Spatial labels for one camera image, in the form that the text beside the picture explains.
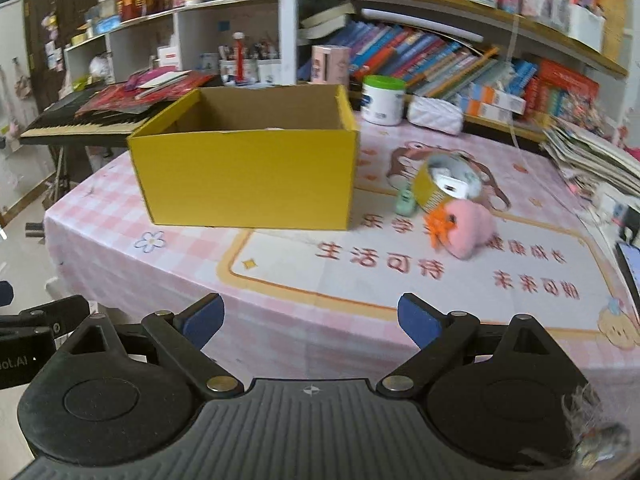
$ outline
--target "cartoon chick print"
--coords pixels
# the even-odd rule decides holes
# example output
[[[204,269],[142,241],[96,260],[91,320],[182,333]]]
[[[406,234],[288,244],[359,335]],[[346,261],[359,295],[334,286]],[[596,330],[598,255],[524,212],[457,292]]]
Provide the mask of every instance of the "cartoon chick print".
[[[617,298],[611,298],[607,307],[600,311],[598,329],[613,346],[623,350],[640,345],[640,333],[630,317],[622,312],[622,302]]]

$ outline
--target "yellow cardboard box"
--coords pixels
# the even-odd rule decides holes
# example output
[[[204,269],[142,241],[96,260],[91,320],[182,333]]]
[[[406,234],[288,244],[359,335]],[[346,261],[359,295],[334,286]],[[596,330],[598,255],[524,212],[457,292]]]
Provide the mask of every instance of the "yellow cardboard box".
[[[348,228],[358,131],[342,86],[196,89],[127,141],[155,224]]]

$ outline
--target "blue gripper pad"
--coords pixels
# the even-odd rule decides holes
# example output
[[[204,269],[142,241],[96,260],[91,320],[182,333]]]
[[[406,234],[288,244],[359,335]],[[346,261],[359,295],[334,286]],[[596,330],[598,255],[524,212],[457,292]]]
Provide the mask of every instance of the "blue gripper pad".
[[[403,294],[398,301],[398,323],[414,343],[425,348],[442,334],[442,324],[429,312],[428,305],[413,294]]]
[[[174,326],[191,344],[201,349],[222,327],[225,302],[219,294],[209,294],[176,316]]]

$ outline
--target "white cable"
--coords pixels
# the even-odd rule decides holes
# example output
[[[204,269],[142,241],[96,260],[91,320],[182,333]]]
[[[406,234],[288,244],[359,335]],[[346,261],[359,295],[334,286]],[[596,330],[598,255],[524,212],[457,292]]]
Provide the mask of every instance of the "white cable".
[[[513,60],[513,54],[514,54],[514,51],[515,51],[515,48],[516,48],[516,40],[518,39],[518,28],[519,28],[519,26],[520,26],[520,15],[519,14],[514,14],[513,15],[513,27],[511,28],[511,40],[509,42],[509,49],[507,50],[506,62],[508,64],[511,64],[511,61]],[[556,202],[558,202],[562,206],[562,208],[566,209],[572,215],[575,215],[576,218],[580,222],[585,224],[585,226],[600,227],[601,225],[606,225],[608,222],[605,222],[605,221],[593,222],[593,221],[591,221],[591,219],[587,219],[587,218],[584,218],[583,216],[581,216],[580,212],[577,212],[575,209],[569,208],[567,205],[564,204],[564,202],[562,202],[562,200],[560,200],[538,178],[537,174],[530,168],[529,164],[527,163],[526,159],[524,158],[524,154],[522,153],[522,150],[520,149],[520,145],[518,144],[518,137],[516,135],[515,127],[514,127],[514,124],[513,124],[513,113],[509,113],[508,125],[509,125],[509,130],[510,130],[510,133],[511,133],[511,140],[513,141],[513,145],[518,150],[518,153],[520,155],[520,160],[522,161],[522,164],[523,164],[524,168],[529,172],[529,174],[538,183],[538,185],[542,189],[544,189],[547,193],[549,193],[549,195],[551,195],[553,197],[553,199],[556,200]],[[588,209],[586,209],[584,207],[582,209],[583,209],[583,211],[587,212],[587,214],[590,214]]]

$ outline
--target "stack of papers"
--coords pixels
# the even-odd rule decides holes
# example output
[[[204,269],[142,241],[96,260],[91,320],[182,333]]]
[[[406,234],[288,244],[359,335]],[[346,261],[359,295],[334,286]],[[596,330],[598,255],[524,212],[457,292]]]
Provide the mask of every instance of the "stack of papers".
[[[564,179],[586,198],[607,182],[622,193],[640,196],[640,162],[624,150],[587,130],[558,120],[545,131],[542,147],[558,165]]]

